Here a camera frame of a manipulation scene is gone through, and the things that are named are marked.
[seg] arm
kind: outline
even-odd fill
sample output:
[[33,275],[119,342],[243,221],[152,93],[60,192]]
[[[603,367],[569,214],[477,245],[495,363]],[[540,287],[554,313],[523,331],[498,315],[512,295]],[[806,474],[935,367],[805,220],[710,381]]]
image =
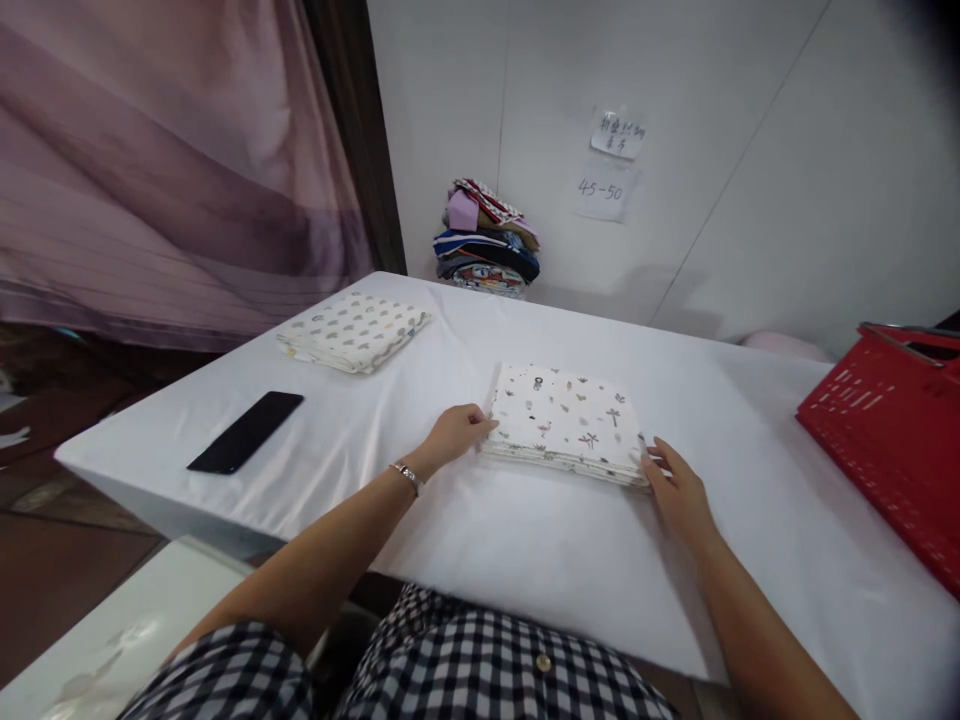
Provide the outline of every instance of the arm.
[[[498,424],[487,420],[476,405],[452,407],[423,444],[400,462],[427,481]],[[387,468],[234,588],[171,656],[214,630],[259,620],[307,657],[415,498],[413,484]]]
[[[734,690],[751,717],[856,718],[767,601],[713,522],[703,482],[660,438],[643,468],[690,550]],[[664,470],[672,476],[664,475]]]

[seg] pink curtain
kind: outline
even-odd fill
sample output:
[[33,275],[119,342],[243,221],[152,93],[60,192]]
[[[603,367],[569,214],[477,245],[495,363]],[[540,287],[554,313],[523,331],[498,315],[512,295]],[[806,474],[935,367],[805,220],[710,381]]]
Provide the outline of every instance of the pink curtain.
[[0,318],[228,350],[373,269],[296,0],[8,0]]

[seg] red basket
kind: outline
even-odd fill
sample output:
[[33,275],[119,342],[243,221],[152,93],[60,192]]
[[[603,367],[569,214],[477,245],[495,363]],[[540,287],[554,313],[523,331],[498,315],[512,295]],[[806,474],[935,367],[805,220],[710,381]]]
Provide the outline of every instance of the red basket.
[[960,600],[960,350],[950,333],[863,323],[797,419]]

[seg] basket handle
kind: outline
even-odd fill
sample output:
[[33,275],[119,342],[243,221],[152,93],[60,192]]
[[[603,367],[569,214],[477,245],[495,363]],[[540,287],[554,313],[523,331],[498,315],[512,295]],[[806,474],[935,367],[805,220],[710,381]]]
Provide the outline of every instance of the basket handle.
[[957,358],[947,361],[935,360],[907,345],[907,343],[920,342],[925,345],[935,345],[951,350],[960,350],[960,333],[940,330],[939,328],[918,327],[915,325],[860,323],[860,334],[865,335],[868,332],[896,345],[899,349],[910,353],[925,363],[933,365],[936,368],[945,368],[949,375],[955,379],[960,379],[960,362],[957,361]]

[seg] folded cloth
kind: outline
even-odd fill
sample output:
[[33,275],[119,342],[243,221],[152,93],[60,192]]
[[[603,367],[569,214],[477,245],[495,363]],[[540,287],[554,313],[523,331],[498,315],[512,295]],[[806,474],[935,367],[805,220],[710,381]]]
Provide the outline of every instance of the folded cloth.
[[530,233],[530,237],[533,238],[533,244],[537,246],[536,250],[540,249],[540,233],[537,232],[537,229],[533,227],[533,225],[531,225],[526,218],[517,218],[512,223],[508,223],[508,224],[516,225],[517,227],[505,228],[505,229],[513,230],[515,233],[520,234],[520,237],[523,237],[523,235],[520,233],[521,230],[526,230],[528,233]]
[[441,261],[458,252],[471,255],[516,270],[526,282],[533,282],[540,274],[537,256],[523,247],[515,233],[503,233],[502,237],[504,239],[499,240],[477,233],[447,230],[434,238],[433,251]]
[[509,205],[494,192],[473,178],[457,178],[453,184],[463,188],[464,192],[476,201],[480,209],[483,210],[497,223],[510,222],[511,220],[523,217],[523,213],[517,210],[513,205]]
[[522,298],[527,288],[519,273],[489,263],[474,262],[461,267],[452,278],[458,287],[514,299]]
[[464,243],[456,251],[460,255],[473,256],[477,260],[486,261],[493,265],[510,268],[520,273],[524,282],[532,283],[540,274],[540,265],[537,259],[528,253],[518,253],[509,248],[497,247],[486,243]]
[[529,223],[525,223],[522,218],[517,218],[513,222],[502,223],[498,225],[490,216],[486,213],[480,213],[477,216],[477,229],[478,230],[509,230],[510,232],[515,232],[520,240],[523,241],[524,246],[530,252],[537,252],[540,249],[540,243],[537,241],[536,233],[533,231]]
[[433,252],[436,253],[437,257],[440,257],[441,255],[447,255],[470,242],[480,243],[483,245],[493,245],[495,247],[504,249],[511,249],[510,244],[506,240],[487,237],[486,235],[478,235],[477,233],[466,233],[461,230],[447,230],[446,232],[440,233],[433,239]]
[[649,492],[646,441],[626,396],[604,380],[503,363],[480,452]]
[[277,342],[297,360],[371,373],[429,320],[429,313],[413,305],[355,292],[320,308],[309,320],[281,328]]
[[463,190],[451,190],[450,192],[450,199],[447,201],[447,227],[453,230],[473,232],[477,229],[477,215],[480,212],[480,206]]
[[524,247],[527,248],[530,252],[537,252],[540,250],[540,234],[537,230],[528,223],[523,218],[517,218],[513,222],[503,223],[502,225],[497,225],[493,220],[490,219],[490,216],[486,213],[480,213],[477,216],[477,222],[473,227],[460,227],[460,225],[469,225],[470,223],[465,222],[461,217],[459,220],[455,221],[456,224],[452,225],[450,223],[450,206],[447,205],[447,209],[443,211],[441,217],[443,224],[446,225],[451,230],[464,230],[466,232],[474,232],[478,229],[484,230],[510,230],[515,232],[520,240],[523,242]]
[[473,265],[478,262],[473,255],[464,255],[461,252],[450,253],[437,259],[437,277],[449,280],[453,273],[464,265]]

